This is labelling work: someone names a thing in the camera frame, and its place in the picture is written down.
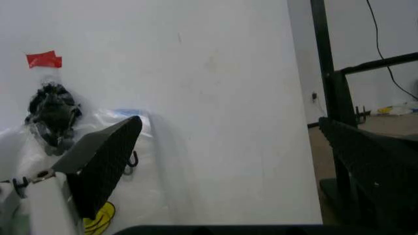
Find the yellow item on floor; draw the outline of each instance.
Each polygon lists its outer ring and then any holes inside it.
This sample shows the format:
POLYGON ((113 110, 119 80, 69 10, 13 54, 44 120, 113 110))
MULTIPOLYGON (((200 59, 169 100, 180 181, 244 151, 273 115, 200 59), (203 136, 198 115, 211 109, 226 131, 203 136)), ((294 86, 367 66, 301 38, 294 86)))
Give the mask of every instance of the yellow item on floor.
POLYGON ((110 225, 110 221, 115 215, 115 206, 111 202, 106 202, 96 214, 96 219, 83 219, 84 235, 100 235, 110 225))
POLYGON ((388 106, 388 107, 384 107, 384 108, 378 109, 377 112, 379 114, 385 115, 385 114, 389 114, 392 109, 393 109, 393 106, 388 106))

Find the white wall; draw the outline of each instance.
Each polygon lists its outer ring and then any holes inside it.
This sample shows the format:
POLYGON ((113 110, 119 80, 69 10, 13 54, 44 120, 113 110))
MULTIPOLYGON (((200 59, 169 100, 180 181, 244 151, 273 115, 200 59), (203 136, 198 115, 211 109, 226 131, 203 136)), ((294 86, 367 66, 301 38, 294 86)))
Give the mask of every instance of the white wall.
POLYGON ((306 121, 314 123, 326 114, 326 106, 310 0, 288 0, 288 4, 306 121), (312 102, 313 92, 319 103, 312 102))
POLYGON ((1 128, 54 49, 84 107, 152 114, 177 223, 321 223, 285 0, 4 0, 0 32, 1 128))
MULTIPOLYGON (((317 56, 310 1, 289 2, 306 117, 310 123, 317 121, 321 113, 308 100, 312 91, 322 86, 318 74, 319 62, 310 56, 317 56)), ((371 0, 371 5, 379 27, 380 48, 385 57, 418 51, 416 0, 371 0)), ((325 0, 325 6, 336 70, 379 59, 372 16, 365 0, 325 0)), ((414 62, 392 67, 398 83, 414 94, 418 94, 417 65, 414 62)), ((350 75, 348 83, 354 106, 365 105, 368 110, 412 100, 395 87, 387 69, 350 75)))

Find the floor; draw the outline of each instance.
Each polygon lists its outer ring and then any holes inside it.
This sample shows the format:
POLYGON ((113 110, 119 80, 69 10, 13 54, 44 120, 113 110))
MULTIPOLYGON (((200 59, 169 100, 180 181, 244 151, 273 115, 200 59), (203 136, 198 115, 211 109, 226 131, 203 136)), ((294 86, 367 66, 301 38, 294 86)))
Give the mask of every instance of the floor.
MULTIPOLYGON (((368 117, 366 123, 359 125, 360 129, 388 135, 404 136, 418 134, 418 115, 404 115, 397 117, 368 117)), ((321 204, 322 219, 325 225, 339 225, 342 222, 332 210, 332 207, 319 188, 321 179, 335 177, 334 162, 331 147, 323 136, 319 127, 309 129, 309 139, 312 147, 312 157, 315 168, 318 195, 321 204)))

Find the black bar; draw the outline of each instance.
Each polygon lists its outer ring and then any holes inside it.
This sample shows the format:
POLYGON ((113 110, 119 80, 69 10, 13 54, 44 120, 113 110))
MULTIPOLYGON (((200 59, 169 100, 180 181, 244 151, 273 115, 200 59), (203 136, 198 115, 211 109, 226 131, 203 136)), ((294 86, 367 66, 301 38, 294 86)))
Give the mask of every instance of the black bar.
MULTIPOLYGON (((326 22, 326 10, 324 0, 311 0, 311 7, 328 117, 337 121, 344 122, 346 120, 344 120, 344 117, 341 116, 341 108, 344 108, 345 106, 339 107, 339 103, 341 104, 341 102, 339 102, 341 101, 341 97, 337 97, 337 88, 335 87, 334 83, 336 81, 333 80, 334 63, 332 61, 331 43, 329 42, 328 24, 326 22)), ((342 81, 339 78, 341 77, 337 77, 337 83, 339 82, 341 84, 342 81)), ((344 202, 345 205, 349 205, 351 186, 348 170, 345 168, 344 164, 338 158, 338 155, 335 151, 333 151, 333 155, 338 195, 340 196, 341 202, 344 202)))
POLYGON ((318 47, 319 64, 321 66, 322 84, 324 86, 325 104, 328 117, 332 118, 335 111, 331 104, 335 99, 332 97, 332 85, 327 82, 334 73, 334 62, 332 61, 331 44, 329 42, 328 24, 324 0, 311 0, 312 16, 315 28, 316 44, 318 47))
POLYGON ((358 66, 354 67, 347 67, 345 69, 342 69, 341 72, 344 74, 350 74, 350 73, 356 73, 356 72, 363 72, 368 70, 375 70, 378 68, 384 68, 387 66, 392 65, 398 65, 398 64, 404 64, 408 62, 418 61, 418 52, 406 54, 406 55, 399 55, 383 60, 376 60, 376 61, 370 61, 363 64, 360 64, 358 66))
POLYGON ((313 128, 313 127, 317 127, 317 126, 319 126, 319 122, 310 123, 310 124, 308 124, 308 129, 313 128))

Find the clear plastic bag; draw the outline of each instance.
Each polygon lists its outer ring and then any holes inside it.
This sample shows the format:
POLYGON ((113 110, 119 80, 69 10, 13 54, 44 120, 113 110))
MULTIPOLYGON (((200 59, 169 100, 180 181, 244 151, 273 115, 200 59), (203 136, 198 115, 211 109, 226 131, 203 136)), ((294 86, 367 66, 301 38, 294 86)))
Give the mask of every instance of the clear plastic bag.
MULTIPOLYGON (((123 175, 109 198, 116 214, 104 234, 114 234, 124 228, 141 224, 172 224, 163 185, 160 180, 155 151, 155 140, 149 116, 141 110, 106 110, 84 112, 83 118, 74 125, 74 141, 83 135, 101 130, 138 115, 142 131, 135 144, 139 164, 131 175, 123 175)), ((30 131, 22 126, 0 133, 0 180, 28 176, 51 167, 60 156, 48 156, 30 131)))

